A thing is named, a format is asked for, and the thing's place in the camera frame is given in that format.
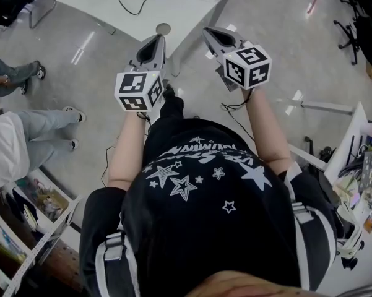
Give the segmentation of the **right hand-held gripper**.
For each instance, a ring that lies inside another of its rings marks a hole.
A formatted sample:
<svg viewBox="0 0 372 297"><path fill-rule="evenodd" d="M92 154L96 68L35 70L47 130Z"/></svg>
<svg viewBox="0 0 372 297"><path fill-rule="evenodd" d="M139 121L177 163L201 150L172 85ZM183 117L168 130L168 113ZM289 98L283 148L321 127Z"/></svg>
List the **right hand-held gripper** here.
<svg viewBox="0 0 372 297"><path fill-rule="evenodd" d="M238 32L219 27L206 27L202 35L209 51L220 58L217 72L230 92L252 90L269 81L272 58L261 45L247 41L246 47L223 53L226 46L241 46L246 40Z"/></svg>

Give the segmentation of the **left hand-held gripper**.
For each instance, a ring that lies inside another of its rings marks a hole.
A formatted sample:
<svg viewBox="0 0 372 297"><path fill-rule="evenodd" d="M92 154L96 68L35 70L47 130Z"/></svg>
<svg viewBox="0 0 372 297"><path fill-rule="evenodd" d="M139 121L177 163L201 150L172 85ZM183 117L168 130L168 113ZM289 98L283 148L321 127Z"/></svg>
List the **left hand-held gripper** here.
<svg viewBox="0 0 372 297"><path fill-rule="evenodd" d="M124 111L150 112L156 106L164 91L165 53L165 37L154 35L117 74L114 97Z"/></svg>

